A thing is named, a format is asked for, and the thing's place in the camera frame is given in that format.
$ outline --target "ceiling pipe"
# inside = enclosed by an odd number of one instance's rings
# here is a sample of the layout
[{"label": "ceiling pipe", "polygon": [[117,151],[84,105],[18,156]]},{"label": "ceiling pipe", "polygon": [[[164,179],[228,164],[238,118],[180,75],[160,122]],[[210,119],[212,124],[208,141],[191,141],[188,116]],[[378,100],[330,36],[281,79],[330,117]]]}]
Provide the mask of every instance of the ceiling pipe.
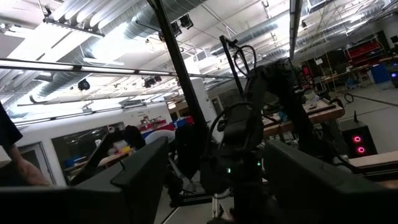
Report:
[{"label": "ceiling pipe", "polygon": [[[385,5],[384,0],[378,1],[375,3],[370,9],[367,8],[364,12],[360,12],[362,14],[361,18],[354,22],[346,21],[346,22],[337,22],[331,25],[329,28],[323,29],[321,32],[317,32],[316,34],[308,35],[305,37],[301,37],[297,39],[296,46],[299,50],[306,50],[307,48],[313,47],[313,45],[317,44],[319,41],[325,40],[325,36],[333,36],[340,34],[346,30],[346,27],[349,25],[351,27],[355,26],[362,22],[362,20],[370,19],[372,16],[376,15]],[[265,65],[267,63],[271,63],[289,52],[289,43],[284,44],[271,52],[267,52],[265,57],[259,62],[258,65]]]},{"label": "ceiling pipe", "polygon": [[[164,6],[169,20],[175,21],[203,2],[204,0],[165,0]],[[101,29],[101,32],[106,34],[103,39],[98,40],[95,37],[91,37],[85,43],[81,44],[80,47],[77,47],[64,56],[61,61],[85,65],[86,62],[83,61],[83,58],[95,57],[95,50],[102,47],[106,49],[106,55],[122,56],[128,50],[126,47],[121,49],[117,47],[109,48],[109,46],[115,44],[115,38],[118,44],[128,43],[131,40],[145,40],[155,32],[150,28],[137,24],[137,20],[142,24],[151,24],[151,26],[159,27],[154,10],[148,4],[147,0],[140,0]],[[45,98],[55,91],[67,90],[70,86],[85,77],[87,77],[87,74],[80,72],[57,72],[53,77],[53,82],[43,86],[34,97]]]},{"label": "ceiling pipe", "polygon": [[[252,27],[248,30],[245,30],[244,32],[242,32],[234,37],[231,37],[231,40],[237,40],[239,45],[243,45],[243,44],[249,42],[250,40],[253,40],[257,37],[268,34],[269,32],[279,28],[279,26],[278,26],[278,24],[276,24],[276,22],[285,16],[289,16],[289,10],[286,10],[286,11],[260,23],[260,24],[257,24],[254,27]],[[217,45],[211,47],[210,53],[214,56],[219,56],[219,55],[224,54],[223,45],[220,43],[220,44],[217,44]]]},{"label": "ceiling pipe", "polygon": [[72,9],[67,11],[67,13],[65,13],[65,19],[66,20],[71,19],[78,11],[83,9],[88,3],[89,1],[83,1],[83,0],[76,2],[76,4],[72,7]]},{"label": "ceiling pipe", "polygon": [[69,10],[73,8],[73,6],[78,2],[79,0],[65,0],[62,5],[60,5],[53,13],[51,13],[50,18],[58,21],[61,19],[62,16],[65,15]]},{"label": "ceiling pipe", "polygon": [[89,15],[99,9],[107,1],[104,0],[91,0],[83,9],[77,14],[77,22],[83,22]]},{"label": "ceiling pipe", "polygon": [[113,9],[119,7],[124,0],[112,0],[103,6],[90,20],[90,26],[94,27],[99,23],[102,19],[104,19],[107,15],[111,14]]}]

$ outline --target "concrete floor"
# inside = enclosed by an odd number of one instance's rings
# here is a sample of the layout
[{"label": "concrete floor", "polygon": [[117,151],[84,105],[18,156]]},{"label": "concrete floor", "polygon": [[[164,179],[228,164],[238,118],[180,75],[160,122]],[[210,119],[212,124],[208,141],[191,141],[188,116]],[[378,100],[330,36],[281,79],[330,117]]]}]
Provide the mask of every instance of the concrete floor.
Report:
[{"label": "concrete floor", "polygon": [[[349,93],[398,105],[398,89],[381,90],[377,86],[375,87],[358,88]],[[345,104],[346,110],[346,114],[339,121],[353,119],[354,111],[356,111],[358,119],[368,125],[378,153],[398,150],[398,138],[396,137],[398,107],[361,98],[354,98],[354,102],[346,104],[342,96],[339,98]]]},{"label": "concrete floor", "polygon": [[[389,88],[381,90],[378,86],[375,87],[371,85],[366,88],[350,90],[349,92],[358,96],[398,104],[398,89]],[[356,111],[358,119],[369,126],[378,153],[398,150],[398,118],[396,118],[398,107],[360,98],[354,98],[354,102],[346,104],[342,95],[339,95],[339,98],[345,104],[346,110],[346,114],[339,121],[353,119],[354,111]],[[232,199],[230,198],[226,201],[227,204],[232,203]],[[169,202],[170,198],[167,195],[167,191],[164,190],[159,203],[155,224],[162,223],[167,215],[173,211],[169,207]],[[211,203],[180,207],[165,223],[205,224],[211,219],[211,210]]]}]

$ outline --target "wire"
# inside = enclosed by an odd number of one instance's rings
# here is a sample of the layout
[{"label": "wire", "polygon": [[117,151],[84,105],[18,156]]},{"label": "wire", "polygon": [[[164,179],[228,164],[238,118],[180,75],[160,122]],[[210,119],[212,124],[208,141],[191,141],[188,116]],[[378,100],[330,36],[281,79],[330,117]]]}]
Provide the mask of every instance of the wire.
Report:
[{"label": "wire", "polygon": [[210,130],[207,133],[207,137],[206,137],[206,147],[205,147],[205,152],[203,153],[203,157],[206,157],[209,155],[209,147],[210,147],[210,142],[211,142],[211,134],[214,131],[214,128],[216,127],[218,121],[221,119],[222,116],[224,116],[227,112],[231,111],[233,108],[237,107],[237,106],[250,106],[252,108],[252,104],[250,102],[247,101],[240,101],[237,103],[234,103],[233,105],[231,105],[228,108],[225,108],[217,117],[216,119],[212,122],[211,126],[210,126]]},{"label": "wire", "polygon": [[250,45],[244,45],[244,46],[242,46],[242,47],[237,47],[238,49],[237,49],[237,51],[234,53],[234,56],[233,56],[233,58],[234,58],[234,64],[235,64],[235,67],[239,70],[239,72],[240,73],[242,73],[244,76],[248,76],[249,75],[249,73],[250,73],[250,70],[248,70],[247,71],[247,73],[244,73],[240,68],[239,68],[239,66],[238,66],[238,63],[236,62],[236,60],[238,59],[238,55],[241,57],[241,60],[242,60],[242,62],[243,62],[243,64],[244,64],[244,66],[245,66],[245,68],[246,68],[246,70],[249,68],[249,65],[248,65],[248,62],[247,62],[247,60],[246,60],[246,58],[245,58],[245,56],[244,56],[244,51],[243,51],[243,49],[245,49],[245,48],[249,48],[249,49],[251,49],[251,51],[252,51],[252,53],[253,53],[253,68],[255,69],[256,67],[257,67],[257,55],[256,55],[256,50],[254,49],[254,47],[252,47],[252,46],[250,46]]}]

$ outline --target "spotlight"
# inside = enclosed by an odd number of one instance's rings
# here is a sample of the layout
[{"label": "spotlight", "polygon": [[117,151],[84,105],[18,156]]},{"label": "spotlight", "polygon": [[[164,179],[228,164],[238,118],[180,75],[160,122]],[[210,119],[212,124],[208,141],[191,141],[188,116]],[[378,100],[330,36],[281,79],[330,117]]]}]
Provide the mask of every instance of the spotlight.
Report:
[{"label": "spotlight", "polygon": [[80,81],[80,82],[77,84],[77,88],[78,88],[80,91],[89,90],[89,89],[90,89],[90,84],[88,83],[88,81],[87,81],[86,79],[83,79],[82,81]]},{"label": "spotlight", "polygon": [[181,22],[181,26],[184,28],[189,29],[189,28],[193,27],[193,22],[188,14],[181,17],[180,22]]},{"label": "spotlight", "polygon": [[162,81],[162,77],[160,77],[160,76],[158,76],[158,75],[156,75],[156,76],[154,77],[154,79],[155,79],[156,82],[161,82],[161,81]]}]

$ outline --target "person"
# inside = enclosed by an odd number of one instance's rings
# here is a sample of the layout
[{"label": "person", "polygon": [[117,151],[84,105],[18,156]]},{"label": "person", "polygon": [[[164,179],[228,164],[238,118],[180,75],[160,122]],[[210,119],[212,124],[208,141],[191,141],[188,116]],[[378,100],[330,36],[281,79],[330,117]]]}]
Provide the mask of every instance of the person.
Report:
[{"label": "person", "polygon": [[146,145],[140,130],[135,126],[127,125],[123,132],[123,138],[136,151]]},{"label": "person", "polygon": [[25,160],[15,143],[22,138],[0,103],[0,145],[11,162],[0,168],[0,186],[50,185],[41,171]]},{"label": "person", "polygon": [[156,139],[160,137],[167,137],[167,140],[169,142],[169,153],[170,153],[170,158],[174,160],[175,158],[175,152],[177,150],[177,141],[175,140],[175,133],[174,131],[170,130],[157,130],[152,133],[150,133],[146,138],[145,138],[145,143],[150,144],[151,142],[155,141]]}]

